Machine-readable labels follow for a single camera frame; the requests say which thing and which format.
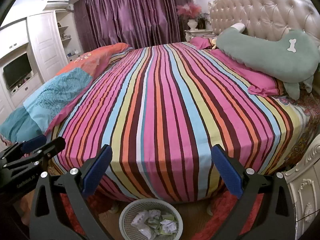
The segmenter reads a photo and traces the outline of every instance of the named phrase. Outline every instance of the metal screw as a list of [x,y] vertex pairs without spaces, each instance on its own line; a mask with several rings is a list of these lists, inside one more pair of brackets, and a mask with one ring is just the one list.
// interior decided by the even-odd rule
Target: metal screw
[[245,171],[250,175],[254,174],[254,169],[247,168]]
[[45,178],[46,176],[48,176],[48,173],[46,171],[41,173],[41,178]]
[[70,170],[70,174],[71,175],[76,175],[78,173],[78,169],[77,168],[72,168],[71,170]]
[[278,177],[279,179],[282,179],[282,178],[283,178],[283,174],[282,174],[281,172],[277,172],[277,177]]

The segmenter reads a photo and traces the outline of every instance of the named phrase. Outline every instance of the television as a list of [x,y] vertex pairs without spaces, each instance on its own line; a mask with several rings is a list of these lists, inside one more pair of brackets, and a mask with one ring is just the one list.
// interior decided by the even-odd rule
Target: television
[[17,82],[23,79],[32,71],[27,53],[16,58],[3,68],[4,78],[7,86],[14,87]]

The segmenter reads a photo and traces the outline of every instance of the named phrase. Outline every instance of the curtain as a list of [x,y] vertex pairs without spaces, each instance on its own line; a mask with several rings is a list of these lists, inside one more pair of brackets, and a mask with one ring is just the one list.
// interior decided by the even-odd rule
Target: curtain
[[182,40],[176,6],[192,0],[79,0],[76,28],[84,52],[124,42],[144,48]]

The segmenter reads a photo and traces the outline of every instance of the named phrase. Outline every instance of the striped bedspread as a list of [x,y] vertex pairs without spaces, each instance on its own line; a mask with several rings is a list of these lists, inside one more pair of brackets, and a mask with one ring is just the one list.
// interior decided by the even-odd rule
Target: striped bedspread
[[188,202],[210,197],[221,183],[211,162],[215,144],[263,174],[297,162],[318,126],[318,105],[308,95],[298,102],[250,95],[249,86],[188,43],[134,50],[55,127],[51,138],[67,145],[54,163],[66,172],[109,144],[106,195]]

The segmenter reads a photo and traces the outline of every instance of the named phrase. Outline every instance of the pink pillow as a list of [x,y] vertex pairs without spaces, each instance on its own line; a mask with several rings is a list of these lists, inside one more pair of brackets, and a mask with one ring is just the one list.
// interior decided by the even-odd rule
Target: pink pillow
[[207,49],[208,47],[212,47],[212,44],[208,38],[193,37],[189,42],[196,46],[197,49]]
[[252,84],[248,88],[249,94],[260,95],[264,98],[284,94],[284,86],[280,80],[238,63],[220,49],[211,50],[210,54]]

